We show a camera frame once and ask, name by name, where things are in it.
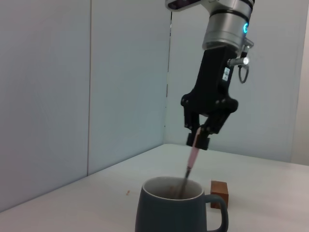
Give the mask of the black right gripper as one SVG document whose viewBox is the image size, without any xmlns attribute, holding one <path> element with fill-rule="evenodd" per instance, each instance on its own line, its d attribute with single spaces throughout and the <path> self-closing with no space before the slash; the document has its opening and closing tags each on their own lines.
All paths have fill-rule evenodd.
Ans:
<svg viewBox="0 0 309 232">
<path fill-rule="evenodd" d="M 237 110 L 237 100 L 228 93 L 233 68 L 228 67 L 227 62 L 235 57 L 236 52 L 227 46 L 204 51 L 195 86 L 181 101 L 184 127 L 191 131 L 186 142 L 188 146 L 194 146 L 197 129 L 200 127 L 199 115 L 208 118 L 199 128 L 196 148 L 207 150 L 209 136 L 218 134 L 230 114 Z"/>
</svg>

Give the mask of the pink handled metal spoon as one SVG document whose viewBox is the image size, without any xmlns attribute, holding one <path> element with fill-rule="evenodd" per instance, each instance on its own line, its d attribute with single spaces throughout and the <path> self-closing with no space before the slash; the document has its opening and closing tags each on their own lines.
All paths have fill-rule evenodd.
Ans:
<svg viewBox="0 0 309 232">
<path fill-rule="evenodd" d="M 183 182 L 181 184 L 181 188 L 179 190 L 179 193 L 177 195 L 178 199 L 183 198 L 183 195 L 185 193 L 186 184 L 187 184 L 187 181 L 188 181 L 188 177 L 190 175 L 190 172 L 191 172 L 191 170 L 192 170 L 192 168 L 195 164 L 195 161 L 197 159 L 197 156 L 198 156 L 199 149 L 196 148 L 196 143 L 197 143 L 197 139 L 198 139 L 198 136 L 200 134 L 200 131 L 201 131 L 201 128 L 198 128 L 197 131 L 196 131 L 196 135 L 195 135 L 195 138 L 194 138 L 194 141 L 193 141 L 193 145 L 192 145 L 192 148 L 191 148 L 191 151 L 190 151 L 190 156 L 189 156 L 188 163 L 187 163 L 186 173 L 185 173 Z"/>
</svg>

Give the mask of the dark grey ceramic mug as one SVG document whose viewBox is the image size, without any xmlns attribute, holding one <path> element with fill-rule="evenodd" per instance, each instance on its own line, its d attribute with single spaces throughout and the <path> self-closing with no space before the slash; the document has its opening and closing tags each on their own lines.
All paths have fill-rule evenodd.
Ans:
<svg viewBox="0 0 309 232">
<path fill-rule="evenodd" d="M 141 188 L 136 214 L 135 232 L 227 232 L 229 218 L 222 197 L 205 194 L 204 188 L 189 180 L 182 199 L 175 199 L 174 191 L 181 184 L 179 177 L 155 177 Z M 207 203 L 219 203 L 221 225 L 207 229 Z"/>
</svg>

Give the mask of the light brown wooden block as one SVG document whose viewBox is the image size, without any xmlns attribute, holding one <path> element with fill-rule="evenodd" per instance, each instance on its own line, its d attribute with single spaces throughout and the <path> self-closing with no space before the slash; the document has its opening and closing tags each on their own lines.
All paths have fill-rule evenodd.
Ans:
<svg viewBox="0 0 309 232">
<path fill-rule="evenodd" d="M 229 193 L 228 193 L 228 187 L 227 187 L 226 182 L 212 180 L 211 181 L 211 194 L 222 197 L 226 206 L 228 207 Z"/>
</svg>

